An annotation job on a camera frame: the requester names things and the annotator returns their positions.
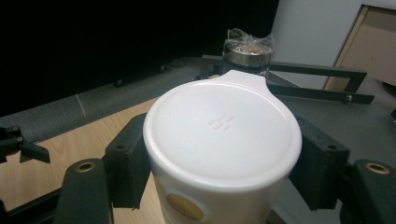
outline white plastic lid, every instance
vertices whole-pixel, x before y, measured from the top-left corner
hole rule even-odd
[[[239,71],[161,96],[144,123],[148,154],[168,174],[203,188],[262,188],[284,178],[302,146],[295,117],[266,86]]]

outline wooden table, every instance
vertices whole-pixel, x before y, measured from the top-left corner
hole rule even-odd
[[[28,203],[62,186],[64,173],[73,163],[85,159],[102,159],[108,144],[133,117],[149,111],[154,98],[140,105],[122,110],[55,136],[39,143],[49,150],[51,163],[27,161],[20,163],[19,153],[0,163],[0,199],[9,211]],[[117,224],[163,224],[163,214],[157,197],[152,175],[141,201],[140,209],[114,208]]]

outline embossed logo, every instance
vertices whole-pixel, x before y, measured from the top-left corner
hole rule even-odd
[[[233,115],[225,116],[220,115],[216,119],[210,120],[207,124],[212,126],[214,130],[224,130],[227,131],[231,127],[231,122],[233,121]]]

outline black clamp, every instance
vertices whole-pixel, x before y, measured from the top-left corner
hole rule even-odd
[[[20,162],[35,159],[50,163],[50,153],[41,146],[24,140],[19,126],[0,127],[0,163],[7,161],[7,156],[21,152]]]

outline cabinet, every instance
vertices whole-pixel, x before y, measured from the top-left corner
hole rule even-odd
[[[362,68],[396,86],[396,10],[364,6],[335,66]],[[340,91],[346,83],[332,77],[325,89]]]

